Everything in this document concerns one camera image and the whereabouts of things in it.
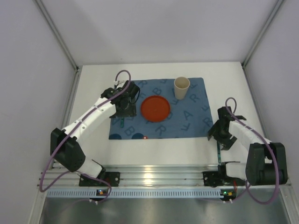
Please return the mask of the metal spoon green handle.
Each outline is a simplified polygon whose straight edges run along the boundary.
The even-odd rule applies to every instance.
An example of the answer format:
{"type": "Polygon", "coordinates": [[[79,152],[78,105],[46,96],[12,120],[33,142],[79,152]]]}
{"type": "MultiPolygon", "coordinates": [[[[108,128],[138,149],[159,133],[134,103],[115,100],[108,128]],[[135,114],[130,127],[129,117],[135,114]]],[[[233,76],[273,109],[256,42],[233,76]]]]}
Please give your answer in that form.
{"type": "Polygon", "coordinates": [[[221,149],[220,149],[219,142],[217,142],[217,158],[218,158],[218,164],[221,164],[221,149]]]}

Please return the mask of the blue letter-print cloth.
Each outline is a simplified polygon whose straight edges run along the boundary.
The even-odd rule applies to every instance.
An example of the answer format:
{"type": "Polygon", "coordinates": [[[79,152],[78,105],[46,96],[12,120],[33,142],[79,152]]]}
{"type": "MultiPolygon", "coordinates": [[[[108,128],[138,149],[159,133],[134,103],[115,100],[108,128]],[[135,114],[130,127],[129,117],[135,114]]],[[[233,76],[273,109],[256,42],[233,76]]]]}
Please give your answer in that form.
{"type": "Polygon", "coordinates": [[[137,115],[124,119],[111,119],[110,140],[169,139],[205,137],[213,126],[203,78],[190,78],[190,87],[184,99],[174,95],[174,79],[136,80],[141,90],[136,103],[137,115]],[[147,121],[141,115],[141,103],[150,96],[158,95],[168,100],[171,106],[169,116],[161,122],[147,121]]]}

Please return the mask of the red plastic plate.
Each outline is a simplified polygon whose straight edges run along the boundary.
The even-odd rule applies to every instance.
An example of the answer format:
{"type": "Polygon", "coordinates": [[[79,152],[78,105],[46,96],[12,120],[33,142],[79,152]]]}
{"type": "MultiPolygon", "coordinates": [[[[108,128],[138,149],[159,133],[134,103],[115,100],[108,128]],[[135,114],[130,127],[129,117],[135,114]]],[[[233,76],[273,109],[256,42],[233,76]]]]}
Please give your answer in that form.
{"type": "Polygon", "coordinates": [[[147,121],[161,122],[169,116],[171,106],[166,98],[154,95],[143,100],[140,110],[147,121]]]}

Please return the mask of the beige plastic cup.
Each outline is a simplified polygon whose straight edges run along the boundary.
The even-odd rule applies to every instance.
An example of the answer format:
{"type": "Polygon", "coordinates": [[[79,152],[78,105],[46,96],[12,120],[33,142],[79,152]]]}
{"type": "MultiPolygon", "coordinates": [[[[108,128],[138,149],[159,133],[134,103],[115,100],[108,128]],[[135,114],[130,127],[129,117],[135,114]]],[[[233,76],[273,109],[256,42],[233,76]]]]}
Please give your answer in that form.
{"type": "Polygon", "coordinates": [[[185,98],[190,87],[190,80],[186,77],[178,77],[174,80],[174,95],[177,100],[185,98]]]}

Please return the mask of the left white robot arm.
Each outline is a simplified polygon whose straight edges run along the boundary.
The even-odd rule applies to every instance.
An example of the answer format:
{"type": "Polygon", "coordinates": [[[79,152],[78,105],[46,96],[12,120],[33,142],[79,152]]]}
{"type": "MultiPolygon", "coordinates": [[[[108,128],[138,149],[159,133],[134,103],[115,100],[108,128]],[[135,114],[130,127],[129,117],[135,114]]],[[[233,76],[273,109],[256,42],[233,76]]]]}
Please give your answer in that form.
{"type": "Polygon", "coordinates": [[[133,81],[116,82],[78,119],[63,129],[56,128],[50,135],[50,154],[70,172],[78,172],[102,179],[105,168],[89,159],[83,143],[107,118],[136,116],[136,102],[140,88],[133,81]]]}

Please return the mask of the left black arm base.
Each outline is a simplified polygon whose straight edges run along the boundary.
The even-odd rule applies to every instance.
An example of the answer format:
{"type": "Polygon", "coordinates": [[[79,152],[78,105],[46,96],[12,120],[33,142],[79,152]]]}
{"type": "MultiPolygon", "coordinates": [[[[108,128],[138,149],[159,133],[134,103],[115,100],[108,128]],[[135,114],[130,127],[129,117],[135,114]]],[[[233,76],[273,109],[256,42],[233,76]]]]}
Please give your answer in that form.
{"type": "Polygon", "coordinates": [[[105,172],[100,177],[90,177],[87,174],[80,174],[80,187],[118,187],[120,183],[120,172],[105,172]]]}

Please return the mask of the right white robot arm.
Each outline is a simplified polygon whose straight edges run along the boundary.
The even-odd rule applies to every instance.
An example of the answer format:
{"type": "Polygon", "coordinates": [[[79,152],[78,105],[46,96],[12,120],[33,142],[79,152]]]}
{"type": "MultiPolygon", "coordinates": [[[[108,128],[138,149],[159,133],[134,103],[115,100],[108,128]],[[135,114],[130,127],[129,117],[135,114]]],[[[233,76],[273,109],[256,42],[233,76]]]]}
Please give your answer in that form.
{"type": "Polygon", "coordinates": [[[243,116],[231,115],[231,107],[217,110],[219,119],[207,133],[207,138],[214,138],[228,151],[236,142],[247,150],[246,162],[222,162],[219,171],[225,177],[246,180],[249,184],[275,185],[286,184],[288,180],[285,147],[282,143],[260,139],[254,130],[237,119],[246,121],[243,116]]]}

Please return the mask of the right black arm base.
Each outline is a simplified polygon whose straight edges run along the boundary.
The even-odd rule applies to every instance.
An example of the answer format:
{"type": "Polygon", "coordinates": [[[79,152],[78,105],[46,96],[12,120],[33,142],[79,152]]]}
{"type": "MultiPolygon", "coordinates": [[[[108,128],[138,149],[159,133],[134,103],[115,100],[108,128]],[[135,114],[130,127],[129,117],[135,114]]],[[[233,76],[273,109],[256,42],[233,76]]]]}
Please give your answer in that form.
{"type": "Polygon", "coordinates": [[[227,177],[218,171],[205,171],[203,174],[204,186],[219,187],[219,186],[244,186],[245,181],[239,178],[227,177]]]}

